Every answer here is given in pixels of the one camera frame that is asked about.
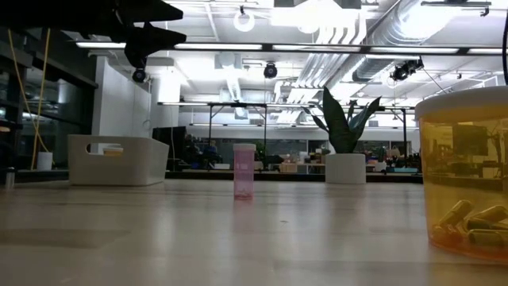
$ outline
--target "potted plant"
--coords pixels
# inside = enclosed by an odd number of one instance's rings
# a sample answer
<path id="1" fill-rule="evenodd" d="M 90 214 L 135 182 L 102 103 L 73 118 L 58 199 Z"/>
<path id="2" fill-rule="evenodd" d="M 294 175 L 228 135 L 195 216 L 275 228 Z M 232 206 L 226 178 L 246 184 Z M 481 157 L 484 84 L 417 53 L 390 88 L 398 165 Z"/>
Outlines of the potted plant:
<path id="1" fill-rule="evenodd" d="M 342 106 L 325 87 L 323 106 L 316 106 L 325 115 L 326 125 L 309 109 L 304 111 L 311 115 L 317 126 L 329 134 L 329 140 L 336 154 L 326 156 L 326 183 L 331 184 L 365 184 L 365 155 L 353 153 L 358 140 L 364 132 L 368 119 L 378 110 L 381 97 L 353 117 L 355 103 L 351 104 L 348 117 Z"/>

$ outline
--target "security camera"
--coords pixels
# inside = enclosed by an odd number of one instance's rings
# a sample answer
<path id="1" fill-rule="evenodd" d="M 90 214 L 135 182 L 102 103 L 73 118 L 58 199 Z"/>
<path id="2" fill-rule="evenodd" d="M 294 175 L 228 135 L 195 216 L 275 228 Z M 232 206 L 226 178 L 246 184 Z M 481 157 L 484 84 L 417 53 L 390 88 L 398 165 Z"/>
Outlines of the security camera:
<path id="1" fill-rule="evenodd" d="M 146 83 L 148 79 L 149 76 L 147 76 L 146 71 L 144 71 L 143 68 L 137 68 L 133 73 L 133 80 L 136 83 Z"/>
<path id="2" fill-rule="evenodd" d="M 403 65 L 395 66 L 395 70 L 390 74 L 390 77 L 394 81 L 403 81 L 423 67 L 421 60 L 408 60 Z"/>
<path id="3" fill-rule="evenodd" d="M 277 68 L 274 63 L 267 63 L 267 66 L 264 68 L 264 77 L 266 79 L 273 79 L 277 76 Z"/>

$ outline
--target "white wall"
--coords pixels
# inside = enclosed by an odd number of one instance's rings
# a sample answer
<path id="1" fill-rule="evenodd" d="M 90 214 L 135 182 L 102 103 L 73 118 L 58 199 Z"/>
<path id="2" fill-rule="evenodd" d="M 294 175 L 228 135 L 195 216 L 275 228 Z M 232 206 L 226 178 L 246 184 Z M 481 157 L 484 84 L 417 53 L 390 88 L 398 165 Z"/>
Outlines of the white wall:
<path id="1" fill-rule="evenodd" d="M 112 68 L 107 58 L 97 58 L 92 134 L 150 137 L 151 95 Z"/>
<path id="2" fill-rule="evenodd" d="M 157 103 L 179 102 L 180 83 L 171 75 L 162 75 L 153 79 L 151 85 L 152 107 L 150 113 L 151 127 L 173 127 L 179 125 L 178 106 L 160 106 Z"/>

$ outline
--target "pink translucent bottle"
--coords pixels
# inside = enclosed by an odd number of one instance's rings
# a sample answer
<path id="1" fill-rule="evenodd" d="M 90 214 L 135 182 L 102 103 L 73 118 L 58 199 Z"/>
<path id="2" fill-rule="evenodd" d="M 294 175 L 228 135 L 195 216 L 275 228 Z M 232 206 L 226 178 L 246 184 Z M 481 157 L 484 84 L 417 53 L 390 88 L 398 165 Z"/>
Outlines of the pink translucent bottle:
<path id="1" fill-rule="evenodd" d="M 235 144 L 235 199 L 254 197 L 254 144 Z"/>

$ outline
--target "white storage bin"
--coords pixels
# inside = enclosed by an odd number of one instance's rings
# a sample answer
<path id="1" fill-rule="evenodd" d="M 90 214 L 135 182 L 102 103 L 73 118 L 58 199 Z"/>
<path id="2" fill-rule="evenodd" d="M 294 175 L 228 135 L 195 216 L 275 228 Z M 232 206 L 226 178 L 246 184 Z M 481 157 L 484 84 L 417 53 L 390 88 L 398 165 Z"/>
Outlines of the white storage bin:
<path id="1" fill-rule="evenodd" d="M 169 146 L 145 137 L 69 135 L 69 180 L 74 185 L 146 186 L 166 175 Z M 88 145 L 118 144 L 116 156 L 87 152 Z"/>

